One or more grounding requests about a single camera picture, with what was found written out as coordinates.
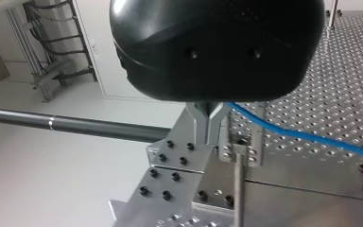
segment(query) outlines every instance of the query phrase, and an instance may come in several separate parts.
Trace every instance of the black dome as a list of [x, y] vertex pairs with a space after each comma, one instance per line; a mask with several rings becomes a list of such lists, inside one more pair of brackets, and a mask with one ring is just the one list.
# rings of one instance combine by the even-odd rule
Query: black dome
[[130, 83], [173, 101], [271, 100], [302, 81], [322, 0], [112, 0]]

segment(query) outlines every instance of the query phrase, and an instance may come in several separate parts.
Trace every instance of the blue pneumatic hose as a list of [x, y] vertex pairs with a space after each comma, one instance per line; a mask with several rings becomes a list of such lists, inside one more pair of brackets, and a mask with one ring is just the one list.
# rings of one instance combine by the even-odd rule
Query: blue pneumatic hose
[[338, 141], [338, 140], [329, 139], [329, 138], [325, 138], [325, 137], [322, 137], [322, 136], [309, 134], [309, 133], [305, 133], [305, 132], [301, 132], [301, 131], [286, 130], [286, 129], [283, 129], [283, 128], [279, 127], [279, 126], [275, 126], [273, 124], [268, 123], [267, 121], [261, 119], [260, 117], [256, 116], [255, 114], [250, 113], [249, 111], [247, 111], [246, 109], [240, 107], [239, 105], [235, 104], [234, 102], [228, 102], [227, 105], [229, 105], [233, 109], [239, 111], [241, 114], [246, 116], [249, 120], [251, 120], [253, 123], [255, 123], [257, 125], [260, 125], [264, 129], [267, 129], [269, 131], [273, 131], [273, 132], [276, 132], [276, 133], [282, 134], [282, 135], [301, 138], [301, 139], [304, 139], [304, 140], [316, 141], [316, 142], [319, 142], [321, 144], [330, 145], [330, 146], [334, 146], [334, 147], [337, 147], [337, 148], [344, 148], [344, 149], [347, 149], [347, 150], [352, 151], [354, 153], [363, 155], [363, 148], [360, 148], [358, 146], [350, 145], [350, 144], [347, 144], [347, 143], [344, 143], [344, 142], [341, 142], [341, 141]]

